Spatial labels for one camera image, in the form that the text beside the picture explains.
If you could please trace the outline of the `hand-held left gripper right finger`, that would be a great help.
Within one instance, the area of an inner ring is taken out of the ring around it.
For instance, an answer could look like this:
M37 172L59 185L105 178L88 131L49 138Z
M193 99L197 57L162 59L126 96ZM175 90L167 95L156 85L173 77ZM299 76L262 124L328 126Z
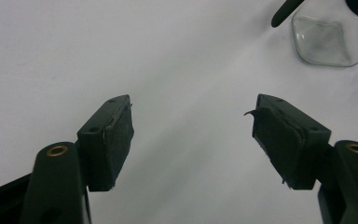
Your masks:
M327 146L331 131L281 98L258 94L252 137L291 189L313 189L316 158Z

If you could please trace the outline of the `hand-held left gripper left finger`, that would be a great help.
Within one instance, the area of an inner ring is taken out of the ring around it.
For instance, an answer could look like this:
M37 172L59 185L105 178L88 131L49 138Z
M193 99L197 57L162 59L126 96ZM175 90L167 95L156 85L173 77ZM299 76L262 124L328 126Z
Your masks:
M89 191L109 191L129 155L134 129L128 94L107 100L77 132Z

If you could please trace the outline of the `clear plastic container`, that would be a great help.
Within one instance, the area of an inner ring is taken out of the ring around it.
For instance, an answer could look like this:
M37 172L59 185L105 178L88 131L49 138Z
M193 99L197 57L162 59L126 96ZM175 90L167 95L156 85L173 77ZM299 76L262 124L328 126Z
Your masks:
M358 64L358 16L297 12L292 31L298 55L306 62L352 67Z

